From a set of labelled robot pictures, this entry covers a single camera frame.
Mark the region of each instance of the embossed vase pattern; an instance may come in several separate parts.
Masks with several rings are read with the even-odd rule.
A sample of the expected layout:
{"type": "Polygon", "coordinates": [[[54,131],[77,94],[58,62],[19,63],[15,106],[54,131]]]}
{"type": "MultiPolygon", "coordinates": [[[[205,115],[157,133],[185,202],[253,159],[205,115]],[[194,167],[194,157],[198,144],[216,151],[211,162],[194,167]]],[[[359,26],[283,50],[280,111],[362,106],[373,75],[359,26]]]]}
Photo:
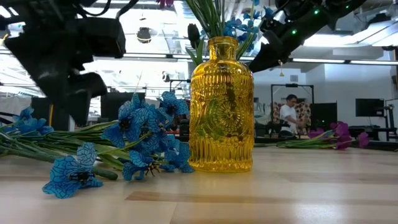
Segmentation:
{"type": "Polygon", "coordinates": [[[207,172],[245,172],[254,147],[253,75],[235,60],[238,41],[209,40],[210,60],[191,80],[190,165],[207,172]]]}

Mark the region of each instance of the black equipment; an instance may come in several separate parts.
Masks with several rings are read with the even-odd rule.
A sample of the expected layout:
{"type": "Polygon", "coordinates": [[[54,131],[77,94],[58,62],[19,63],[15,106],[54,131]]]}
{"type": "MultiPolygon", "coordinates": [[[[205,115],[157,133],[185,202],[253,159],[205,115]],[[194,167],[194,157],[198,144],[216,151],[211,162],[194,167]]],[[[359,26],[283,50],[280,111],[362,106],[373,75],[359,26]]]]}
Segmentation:
{"type": "MultiPolygon", "coordinates": [[[[145,93],[136,93],[140,100],[145,99],[145,93]]],[[[101,96],[101,118],[108,121],[118,119],[119,107],[126,101],[131,100],[133,93],[108,93],[101,96]]]]}
{"type": "Polygon", "coordinates": [[[383,99],[355,99],[357,117],[384,117],[383,99]]]}
{"type": "Polygon", "coordinates": [[[311,129],[329,130],[331,123],[337,122],[337,103],[312,103],[311,129]]]}
{"type": "Polygon", "coordinates": [[[85,11],[96,0],[3,0],[0,6],[17,12],[0,17],[0,30],[8,24],[25,22],[23,33],[4,41],[24,66],[33,81],[50,99],[64,108],[76,124],[86,124],[90,100],[105,95],[106,86],[97,73],[80,75],[83,64],[93,56],[121,58],[126,53],[126,38],[119,17],[138,0],[130,0],[115,19],[85,11]]]}
{"type": "Polygon", "coordinates": [[[349,14],[366,0],[276,0],[278,10],[264,16],[260,30],[268,44],[249,64],[252,72],[259,72],[286,63],[290,53],[306,39],[328,25],[334,30],[339,18],[349,14]]]}

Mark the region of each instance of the purple flower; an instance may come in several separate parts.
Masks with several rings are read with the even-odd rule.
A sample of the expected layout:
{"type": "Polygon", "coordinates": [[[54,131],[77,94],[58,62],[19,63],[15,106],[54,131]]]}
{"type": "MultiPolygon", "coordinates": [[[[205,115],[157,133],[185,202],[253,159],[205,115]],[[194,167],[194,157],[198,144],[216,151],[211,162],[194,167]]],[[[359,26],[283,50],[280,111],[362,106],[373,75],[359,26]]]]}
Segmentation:
{"type": "Polygon", "coordinates": [[[348,124],[341,121],[337,122],[335,133],[338,136],[349,135],[348,124]]]}
{"type": "Polygon", "coordinates": [[[345,150],[351,145],[353,139],[349,134],[340,136],[336,143],[336,150],[345,150]]]}
{"type": "Polygon", "coordinates": [[[156,0],[157,3],[160,3],[160,8],[163,9],[166,5],[167,7],[171,7],[174,3],[174,0],[156,0]]]}
{"type": "Polygon", "coordinates": [[[359,147],[364,148],[369,144],[368,134],[363,132],[358,136],[359,147]]]}
{"type": "Polygon", "coordinates": [[[317,128],[316,131],[311,130],[310,132],[308,132],[308,136],[309,138],[315,138],[321,134],[323,134],[324,130],[322,128],[317,128]]]}

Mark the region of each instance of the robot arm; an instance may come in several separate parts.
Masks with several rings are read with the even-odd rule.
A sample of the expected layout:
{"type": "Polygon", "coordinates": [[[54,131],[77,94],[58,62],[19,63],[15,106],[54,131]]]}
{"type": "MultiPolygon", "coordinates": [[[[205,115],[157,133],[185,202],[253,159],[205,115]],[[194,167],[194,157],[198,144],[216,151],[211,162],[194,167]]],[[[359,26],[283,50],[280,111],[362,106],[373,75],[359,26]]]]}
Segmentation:
{"type": "Polygon", "coordinates": [[[260,30],[268,44],[249,64],[252,72],[287,62],[289,55],[322,27],[335,29],[339,18],[361,6],[366,0],[276,0],[278,10],[272,17],[262,18],[260,30]]]}
{"type": "MultiPolygon", "coordinates": [[[[23,33],[4,44],[28,71],[36,85],[65,109],[77,124],[85,124],[92,97],[104,95],[106,85],[97,73],[80,75],[83,64],[93,56],[121,58],[126,53],[119,17],[138,0],[130,0],[115,19],[87,17],[82,6],[96,0],[2,0],[4,8],[18,15],[0,17],[0,30],[8,24],[25,22],[23,33]]],[[[100,16],[108,9],[92,16],[100,16]]]]}

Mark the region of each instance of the white shirt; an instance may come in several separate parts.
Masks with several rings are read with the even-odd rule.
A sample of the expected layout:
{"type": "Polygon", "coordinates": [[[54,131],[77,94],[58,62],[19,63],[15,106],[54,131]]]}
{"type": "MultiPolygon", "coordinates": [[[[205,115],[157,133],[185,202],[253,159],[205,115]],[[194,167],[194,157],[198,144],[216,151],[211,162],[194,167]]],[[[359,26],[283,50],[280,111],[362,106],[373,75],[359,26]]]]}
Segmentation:
{"type": "Polygon", "coordinates": [[[294,120],[297,120],[297,115],[296,115],[296,109],[295,108],[291,108],[287,105],[283,105],[280,107],[280,122],[284,122],[286,121],[288,125],[290,125],[290,127],[282,127],[281,131],[289,131],[291,133],[297,133],[297,128],[296,128],[296,124],[291,123],[290,121],[287,121],[286,118],[288,116],[290,116],[291,118],[293,118],[294,120]]]}

